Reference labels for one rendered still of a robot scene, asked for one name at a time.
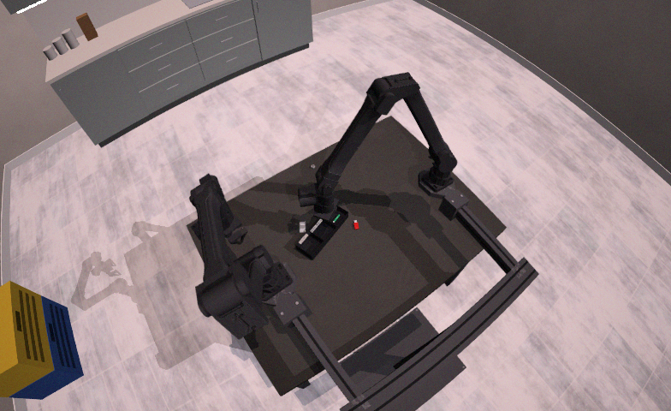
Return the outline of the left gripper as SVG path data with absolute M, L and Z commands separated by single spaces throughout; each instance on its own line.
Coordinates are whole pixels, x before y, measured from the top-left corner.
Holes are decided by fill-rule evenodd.
M 241 244 L 244 241 L 244 237 L 247 233 L 247 229 L 243 227 L 240 230 L 237 230 L 235 233 L 233 231 L 242 226 L 239 218 L 229 209 L 228 213 L 221 218 L 226 217 L 229 221 L 230 226 L 224 230 L 225 237 L 231 244 Z M 232 234 L 233 233 L 233 234 Z M 240 238 L 240 241 L 237 241 Z

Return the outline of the black three-compartment bin rack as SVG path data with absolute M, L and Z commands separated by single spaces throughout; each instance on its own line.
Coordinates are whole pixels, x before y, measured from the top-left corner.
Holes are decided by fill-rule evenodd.
M 340 214 L 339 218 L 333 223 L 338 214 Z M 296 250 L 303 253 L 309 259 L 314 260 L 347 218 L 348 212 L 337 205 L 337 210 L 332 220 L 326 223 L 320 218 L 295 244 Z

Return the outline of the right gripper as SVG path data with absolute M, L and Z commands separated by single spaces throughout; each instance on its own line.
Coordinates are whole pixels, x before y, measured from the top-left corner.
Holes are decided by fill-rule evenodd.
M 336 199 L 336 198 L 334 198 L 334 201 L 331 205 L 322 205 L 322 204 L 319 203 L 321 206 L 323 206 L 323 214 L 315 211 L 313 213 L 313 216 L 316 217 L 316 218 L 322 218 L 323 221 L 326 222 L 326 223 L 330 222 L 332 220 L 334 214 L 336 213 L 338 203 L 339 203 L 339 200 Z

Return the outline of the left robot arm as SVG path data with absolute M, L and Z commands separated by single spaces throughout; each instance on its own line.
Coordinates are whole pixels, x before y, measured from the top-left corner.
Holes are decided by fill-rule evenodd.
M 201 241 L 204 259 L 203 282 L 195 287 L 199 310 L 241 339 L 269 324 L 261 310 L 262 296 L 263 301 L 269 300 L 293 279 L 281 262 L 274 264 L 263 245 L 231 264 L 224 235 L 230 224 L 226 217 L 221 218 L 229 205 L 216 176 L 207 174 L 199 183 L 189 197 L 198 213 L 198 222 L 191 228 Z

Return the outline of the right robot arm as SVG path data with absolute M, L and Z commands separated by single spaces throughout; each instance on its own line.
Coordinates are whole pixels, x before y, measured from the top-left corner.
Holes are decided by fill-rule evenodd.
M 418 82 L 409 72 L 376 78 L 367 90 L 365 102 L 359 112 L 334 151 L 316 172 L 317 183 L 298 189 L 300 207 L 314 206 L 314 211 L 323 214 L 322 205 L 328 206 L 333 203 L 334 189 L 351 157 L 378 118 L 381 115 L 387 116 L 395 103 L 401 99 L 405 100 L 419 125 L 429 145 L 429 158 L 434 160 L 432 163 L 434 168 L 431 167 L 430 172 L 422 176 L 421 181 L 435 193 L 453 184 L 454 178 L 449 173 L 456 167 L 457 159 L 443 140 L 419 89 Z M 449 177 L 451 177 L 450 180 Z

